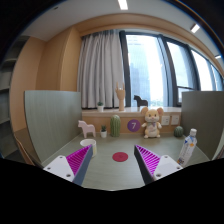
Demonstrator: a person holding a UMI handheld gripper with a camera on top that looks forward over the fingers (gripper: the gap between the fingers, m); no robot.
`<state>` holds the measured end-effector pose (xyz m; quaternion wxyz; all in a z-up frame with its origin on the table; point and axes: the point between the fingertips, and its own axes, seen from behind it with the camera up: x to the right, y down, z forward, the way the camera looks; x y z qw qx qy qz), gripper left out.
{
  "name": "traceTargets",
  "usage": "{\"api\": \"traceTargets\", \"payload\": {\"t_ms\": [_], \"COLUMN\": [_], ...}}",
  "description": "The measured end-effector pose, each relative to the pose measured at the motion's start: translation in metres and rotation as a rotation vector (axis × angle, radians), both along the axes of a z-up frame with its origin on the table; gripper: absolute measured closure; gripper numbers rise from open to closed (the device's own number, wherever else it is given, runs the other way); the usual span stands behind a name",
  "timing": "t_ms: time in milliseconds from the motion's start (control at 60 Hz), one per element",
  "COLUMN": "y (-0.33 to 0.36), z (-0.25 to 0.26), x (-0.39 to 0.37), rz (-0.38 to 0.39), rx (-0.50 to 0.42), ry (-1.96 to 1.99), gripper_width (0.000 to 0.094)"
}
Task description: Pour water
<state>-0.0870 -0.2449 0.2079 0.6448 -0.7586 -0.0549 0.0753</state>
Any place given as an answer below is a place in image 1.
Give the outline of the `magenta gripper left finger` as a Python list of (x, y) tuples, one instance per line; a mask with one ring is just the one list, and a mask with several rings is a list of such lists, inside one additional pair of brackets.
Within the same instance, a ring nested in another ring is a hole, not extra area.
[(44, 170), (81, 186), (92, 155), (92, 146), (86, 146), (67, 157), (59, 155)]

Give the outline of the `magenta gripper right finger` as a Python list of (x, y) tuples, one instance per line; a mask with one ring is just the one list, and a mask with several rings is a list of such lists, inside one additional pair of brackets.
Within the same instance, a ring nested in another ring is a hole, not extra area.
[(168, 155), (159, 156), (139, 145), (134, 146), (134, 155), (145, 184), (160, 180), (182, 169), (182, 167)]

